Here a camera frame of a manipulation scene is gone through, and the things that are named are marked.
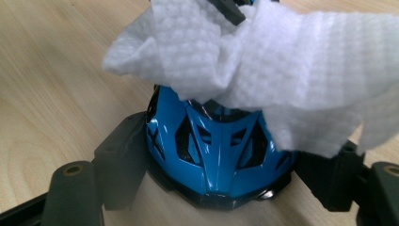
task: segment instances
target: white cloth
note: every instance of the white cloth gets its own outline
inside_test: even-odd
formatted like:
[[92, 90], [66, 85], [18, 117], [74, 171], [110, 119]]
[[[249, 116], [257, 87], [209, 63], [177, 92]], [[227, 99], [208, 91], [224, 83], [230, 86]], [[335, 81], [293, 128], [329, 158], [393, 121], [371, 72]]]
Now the white cloth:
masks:
[[261, 109], [281, 150], [359, 153], [399, 130], [399, 17], [298, 14], [266, 0], [229, 23], [205, 0], [152, 0], [104, 58], [106, 70], [172, 87], [181, 100]]

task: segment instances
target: blue helmet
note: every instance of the blue helmet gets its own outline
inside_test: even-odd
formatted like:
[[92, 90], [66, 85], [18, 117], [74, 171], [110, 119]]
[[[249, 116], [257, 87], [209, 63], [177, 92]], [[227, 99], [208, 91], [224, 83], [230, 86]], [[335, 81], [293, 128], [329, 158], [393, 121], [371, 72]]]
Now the blue helmet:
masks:
[[232, 209], [290, 182], [296, 153], [278, 152], [260, 111], [180, 101], [156, 86], [147, 111], [150, 172], [199, 206]]

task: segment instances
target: helmet vent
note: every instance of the helmet vent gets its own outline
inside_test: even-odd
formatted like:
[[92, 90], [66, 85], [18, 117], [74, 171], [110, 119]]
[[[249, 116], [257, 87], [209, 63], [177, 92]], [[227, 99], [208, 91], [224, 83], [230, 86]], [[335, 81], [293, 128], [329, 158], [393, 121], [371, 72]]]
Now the helmet vent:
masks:
[[180, 159], [192, 163], [200, 164], [200, 156], [197, 146], [193, 140], [193, 132], [191, 131], [190, 121], [184, 118], [179, 129], [176, 131], [176, 150]]
[[161, 155], [162, 159], [165, 160], [165, 154], [164, 151], [161, 148], [161, 145], [159, 145], [158, 140], [156, 139], [156, 137], [158, 136], [158, 128], [155, 129], [155, 131], [153, 132], [153, 134], [151, 133], [150, 129], [147, 129], [147, 132], [151, 138], [151, 142], [153, 144], [153, 146], [155, 147], [155, 149], [159, 152], [159, 154]]
[[207, 130], [205, 130], [204, 128], [197, 126], [198, 130], [199, 130], [199, 136], [200, 139], [204, 142], [207, 143], [209, 145], [212, 144], [212, 137], [211, 137], [211, 133], [209, 133]]
[[236, 146], [243, 141], [244, 135], [246, 134], [246, 129], [240, 130], [231, 136], [230, 146]]
[[246, 148], [241, 155], [238, 168], [243, 169], [260, 166], [266, 156], [267, 144], [268, 140], [264, 135], [261, 125], [256, 123]]

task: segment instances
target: wooden surface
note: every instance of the wooden surface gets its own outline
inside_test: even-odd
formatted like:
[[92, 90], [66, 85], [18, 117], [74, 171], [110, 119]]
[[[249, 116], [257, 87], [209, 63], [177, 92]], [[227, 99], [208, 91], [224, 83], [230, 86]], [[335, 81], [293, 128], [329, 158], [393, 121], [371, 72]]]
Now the wooden surface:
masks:
[[[301, 12], [399, 14], [396, 0], [286, 0]], [[152, 84], [104, 73], [101, 61], [146, 0], [0, 0], [0, 213], [48, 189], [52, 173], [94, 149], [126, 116], [146, 109]], [[399, 162], [399, 137], [366, 163]], [[106, 225], [355, 225], [329, 213], [294, 175], [273, 201], [223, 212], [196, 209], [146, 175], [132, 211], [106, 213]]]

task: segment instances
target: white wipe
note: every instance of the white wipe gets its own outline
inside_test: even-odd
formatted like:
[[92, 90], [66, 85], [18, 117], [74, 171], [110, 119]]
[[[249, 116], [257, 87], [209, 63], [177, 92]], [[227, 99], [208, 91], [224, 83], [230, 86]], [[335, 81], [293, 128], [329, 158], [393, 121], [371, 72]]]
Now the white wipe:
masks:
[[363, 123], [359, 153], [399, 131], [399, 17], [298, 14], [266, 0], [233, 26], [205, 0], [152, 0], [104, 68], [181, 100], [261, 109], [281, 150], [331, 157]]

